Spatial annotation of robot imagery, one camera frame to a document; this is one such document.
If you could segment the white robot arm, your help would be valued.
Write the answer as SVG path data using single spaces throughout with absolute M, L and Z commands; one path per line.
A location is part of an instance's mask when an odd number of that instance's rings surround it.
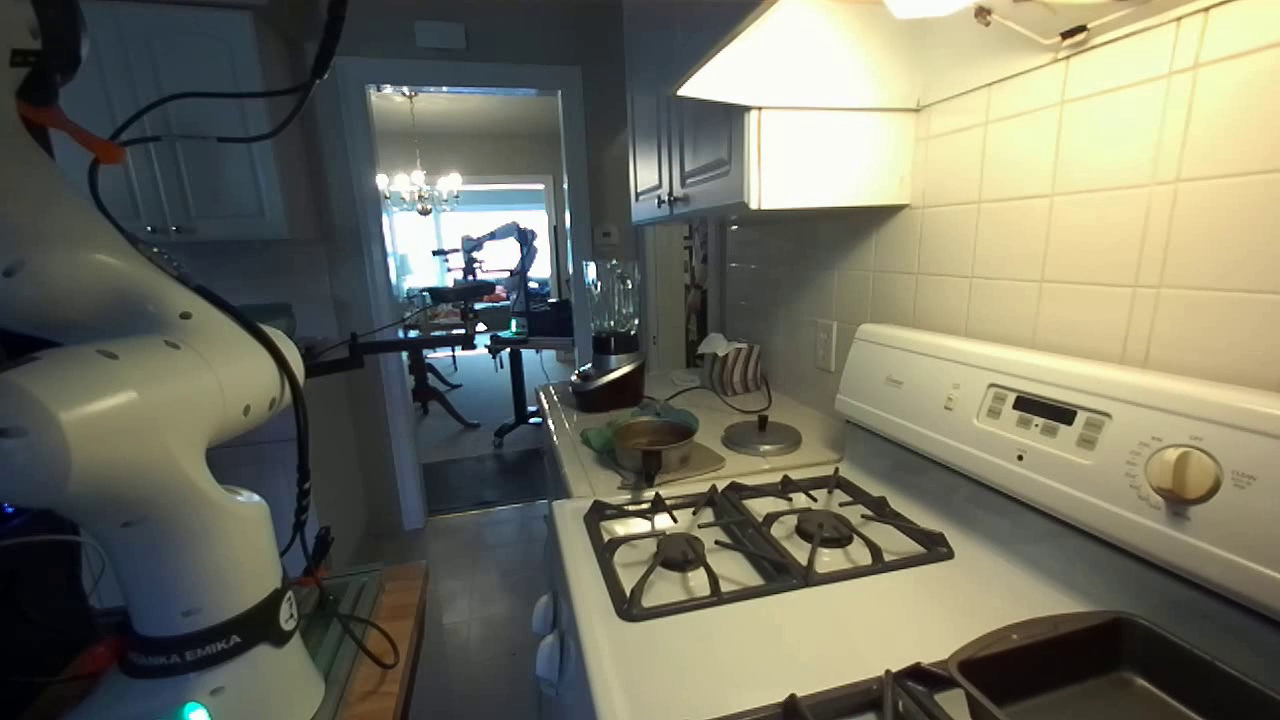
M 0 98 L 0 491 L 86 530 L 125 596 L 125 649 L 65 720 L 316 720 L 323 674 L 272 510 L 210 453 L 302 402 L 302 352 L 143 261 Z

